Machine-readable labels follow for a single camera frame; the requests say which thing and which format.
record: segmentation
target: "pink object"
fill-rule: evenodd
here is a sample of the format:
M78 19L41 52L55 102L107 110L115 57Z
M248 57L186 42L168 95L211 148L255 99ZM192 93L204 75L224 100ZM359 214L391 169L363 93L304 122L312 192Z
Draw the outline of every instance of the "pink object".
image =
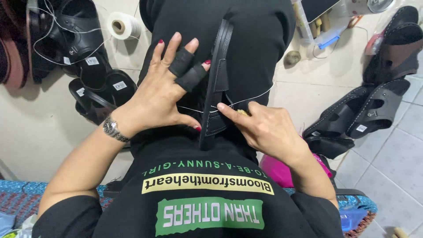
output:
M313 155L317 162L319 162L323 170L326 172L327 176L331 178L332 173L327 169L327 167L324 165L319 156L315 154ZM264 155L262 160L260 161L259 166L282 188L294 187L291 178L291 171L289 170L288 166L286 166L284 163L268 155Z

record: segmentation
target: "thread spool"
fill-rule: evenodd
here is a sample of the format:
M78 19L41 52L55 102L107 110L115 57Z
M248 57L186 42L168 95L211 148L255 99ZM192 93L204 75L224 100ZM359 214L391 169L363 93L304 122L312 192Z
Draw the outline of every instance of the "thread spool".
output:
M138 20L122 12L113 12L107 19L107 29L119 40L135 39L141 35L141 24Z

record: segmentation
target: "size label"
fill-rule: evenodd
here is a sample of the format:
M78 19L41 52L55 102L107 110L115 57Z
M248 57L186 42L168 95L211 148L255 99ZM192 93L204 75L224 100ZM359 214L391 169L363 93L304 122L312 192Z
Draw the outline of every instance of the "size label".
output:
M363 125L359 125L356 130L358 130L360 132L364 132L366 129L367 129L367 127L365 127Z
M84 96L84 91L85 91L85 88L80 88L80 89L77 90L77 93L80 97L82 97L82 96Z
M71 61L69 60L69 58L68 58L68 57L63 57L63 62L64 62L65 64L71 65Z
M115 83L115 84L113 84L113 87L115 87L115 89L116 89L117 91L119 91L119 90L121 90L121 89L126 88L127 86L126 86L126 84L125 84L123 81L121 81L121 82L119 82L119 83Z
M96 57L86 58L85 61L87 62L88 65L100 64Z

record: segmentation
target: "round object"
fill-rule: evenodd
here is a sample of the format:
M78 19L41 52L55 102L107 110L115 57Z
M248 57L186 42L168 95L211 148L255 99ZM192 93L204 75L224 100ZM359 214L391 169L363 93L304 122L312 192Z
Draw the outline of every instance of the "round object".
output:
M141 24L138 20L121 12L110 14L107 19L107 29L113 37L119 40L134 39L141 35Z
M301 60L301 54L298 51L291 50L284 58L284 62L287 65L295 65Z
M390 8L395 0L347 0L350 16L381 13Z

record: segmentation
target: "wristwatch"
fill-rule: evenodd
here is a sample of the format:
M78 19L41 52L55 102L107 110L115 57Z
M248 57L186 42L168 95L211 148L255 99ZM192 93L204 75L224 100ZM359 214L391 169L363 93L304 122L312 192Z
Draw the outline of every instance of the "wristwatch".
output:
M113 121L110 115L104 120L103 131L110 137L121 142L128 142L131 139L121 134L118 130L118 123Z

